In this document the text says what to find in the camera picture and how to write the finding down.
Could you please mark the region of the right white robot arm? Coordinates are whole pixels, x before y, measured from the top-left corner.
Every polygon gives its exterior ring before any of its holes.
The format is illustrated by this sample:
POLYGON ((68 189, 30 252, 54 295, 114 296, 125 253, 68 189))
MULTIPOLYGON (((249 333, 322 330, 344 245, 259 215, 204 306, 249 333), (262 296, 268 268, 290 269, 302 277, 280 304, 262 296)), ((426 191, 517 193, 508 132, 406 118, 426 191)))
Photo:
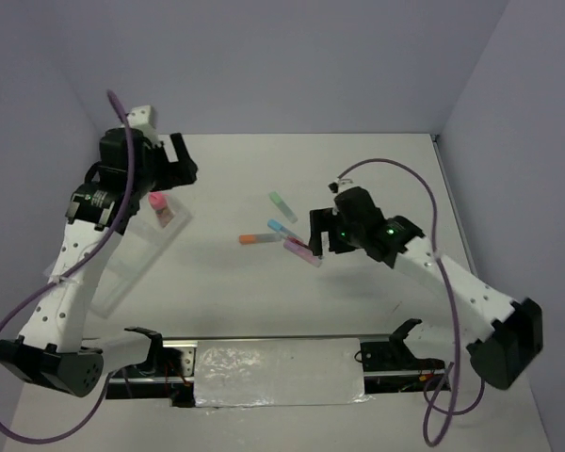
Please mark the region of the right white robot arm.
POLYGON ((451 295, 470 339, 470 364, 493 388, 507 390, 541 353, 542 309, 536 301, 517 301, 487 285, 434 250, 432 238, 413 222, 385 217, 364 188, 340 192, 332 207, 311 211, 309 221, 315 256, 363 250, 426 289, 451 295))

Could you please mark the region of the orange cap highlighter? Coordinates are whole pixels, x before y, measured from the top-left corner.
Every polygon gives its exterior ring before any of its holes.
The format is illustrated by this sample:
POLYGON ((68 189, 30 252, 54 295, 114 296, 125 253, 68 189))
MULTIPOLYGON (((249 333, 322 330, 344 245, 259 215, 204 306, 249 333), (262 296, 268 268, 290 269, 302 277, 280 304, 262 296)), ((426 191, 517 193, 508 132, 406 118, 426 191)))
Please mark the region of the orange cap highlighter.
POLYGON ((279 233, 268 234, 242 234, 238 237, 238 242, 241 245, 257 245, 265 243, 276 243, 283 239, 279 233))

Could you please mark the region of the purple cap highlighter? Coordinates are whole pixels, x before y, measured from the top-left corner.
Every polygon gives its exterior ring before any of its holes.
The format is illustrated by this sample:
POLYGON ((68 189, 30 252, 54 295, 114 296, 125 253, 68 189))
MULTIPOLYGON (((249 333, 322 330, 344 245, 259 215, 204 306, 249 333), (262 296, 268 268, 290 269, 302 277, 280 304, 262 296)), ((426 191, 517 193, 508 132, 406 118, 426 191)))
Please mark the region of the purple cap highlighter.
POLYGON ((310 250, 290 238, 284 241, 283 247, 311 266, 320 267, 322 265, 322 260, 319 257, 314 256, 310 250))

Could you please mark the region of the pink cap glue stick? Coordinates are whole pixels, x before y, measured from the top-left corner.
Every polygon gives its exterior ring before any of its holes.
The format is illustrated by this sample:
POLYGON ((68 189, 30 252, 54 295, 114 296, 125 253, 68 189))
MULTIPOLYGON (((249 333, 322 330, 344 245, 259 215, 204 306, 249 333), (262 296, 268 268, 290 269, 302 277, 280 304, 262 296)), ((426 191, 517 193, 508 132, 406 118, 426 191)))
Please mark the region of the pink cap glue stick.
POLYGON ((170 207, 168 196, 162 192, 152 192, 149 194, 148 202, 160 227, 165 229, 176 216, 170 207))

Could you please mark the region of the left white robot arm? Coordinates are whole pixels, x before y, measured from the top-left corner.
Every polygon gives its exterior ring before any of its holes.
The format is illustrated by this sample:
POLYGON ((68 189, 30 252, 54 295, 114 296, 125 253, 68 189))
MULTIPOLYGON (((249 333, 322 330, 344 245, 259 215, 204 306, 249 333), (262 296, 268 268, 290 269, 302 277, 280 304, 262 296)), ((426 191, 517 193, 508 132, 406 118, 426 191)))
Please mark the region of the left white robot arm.
POLYGON ((71 195, 48 290, 17 338, 0 340, 0 363, 13 375, 78 397, 124 367, 152 376, 165 366, 159 332, 129 327, 87 340, 84 326, 107 262, 141 200, 150 192, 192 185, 198 172, 179 133, 151 142, 137 128, 110 129, 99 151, 99 161, 71 195))

